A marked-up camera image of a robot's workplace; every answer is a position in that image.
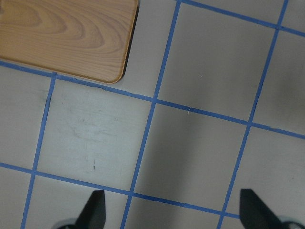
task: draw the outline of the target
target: black object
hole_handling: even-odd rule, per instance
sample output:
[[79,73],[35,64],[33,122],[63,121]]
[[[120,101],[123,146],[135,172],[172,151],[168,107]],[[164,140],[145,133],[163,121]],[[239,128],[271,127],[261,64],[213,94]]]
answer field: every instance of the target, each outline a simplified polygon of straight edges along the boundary
[[58,229],[103,229],[106,222],[105,192],[93,191],[75,224]]
[[305,229],[297,222],[282,223],[252,189],[241,189],[239,217],[245,229]]

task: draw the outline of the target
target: brown wooden board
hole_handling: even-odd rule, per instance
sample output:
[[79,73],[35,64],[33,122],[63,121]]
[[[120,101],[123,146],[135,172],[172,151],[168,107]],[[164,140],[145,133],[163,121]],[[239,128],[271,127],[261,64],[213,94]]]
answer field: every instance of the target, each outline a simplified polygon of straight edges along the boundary
[[137,7],[137,0],[0,0],[0,58],[114,83]]

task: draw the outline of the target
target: tile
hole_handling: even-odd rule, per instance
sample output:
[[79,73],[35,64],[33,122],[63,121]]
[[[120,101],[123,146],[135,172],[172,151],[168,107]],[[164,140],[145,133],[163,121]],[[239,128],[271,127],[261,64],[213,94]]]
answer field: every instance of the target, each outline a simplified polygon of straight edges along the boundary
[[0,167],[0,228],[20,228],[30,177]]
[[221,210],[244,131],[157,105],[135,192]]
[[38,170],[129,190],[150,103],[57,80]]
[[195,0],[223,10],[239,13],[248,17],[277,23],[283,0]]
[[305,32],[305,2],[289,0],[282,25],[291,29]]
[[305,38],[280,32],[254,122],[305,134]]
[[[36,177],[26,229],[57,229],[74,223],[94,188]],[[120,228],[127,196],[105,192],[105,229]]]
[[182,4],[159,99],[248,120],[273,32]]
[[126,229],[216,228],[219,216],[174,205],[133,198]]
[[238,214],[242,188],[251,188],[276,215],[304,221],[305,140],[251,128],[227,212]]
[[0,162],[32,169],[50,81],[0,66]]
[[244,229],[239,219],[224,217],[221,229]]
[[125,76],[110,87],[153,97],[176,1],[141,0]]

